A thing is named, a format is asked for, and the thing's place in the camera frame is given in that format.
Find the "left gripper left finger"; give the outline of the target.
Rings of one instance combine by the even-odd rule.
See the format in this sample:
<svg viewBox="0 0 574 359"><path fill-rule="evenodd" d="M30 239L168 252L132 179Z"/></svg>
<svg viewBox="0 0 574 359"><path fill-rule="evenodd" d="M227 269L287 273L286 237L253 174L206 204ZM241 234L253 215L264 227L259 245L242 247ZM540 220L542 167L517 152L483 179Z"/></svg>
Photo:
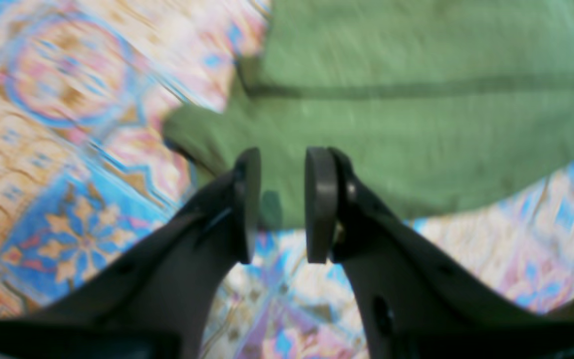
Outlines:
<svg viewBox="0 0 574 359"><path fill-rule="evenodd" d="M255 252L261 155L244 150L86 284L0 320L0 359L195 359L216 291Z"/></svg>

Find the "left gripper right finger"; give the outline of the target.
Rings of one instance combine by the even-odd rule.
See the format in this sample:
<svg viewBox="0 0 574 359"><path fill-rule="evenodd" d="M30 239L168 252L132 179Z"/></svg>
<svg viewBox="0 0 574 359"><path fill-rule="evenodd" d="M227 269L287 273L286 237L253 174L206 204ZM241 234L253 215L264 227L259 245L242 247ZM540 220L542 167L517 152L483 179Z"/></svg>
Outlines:
<svg viewBox="0 0 574 359"><path fill-rule="evenodd" d="M574 320L526 311L398 219L335 148L305 156L310 263L339 264L372 359L574 359Z"/></svg>

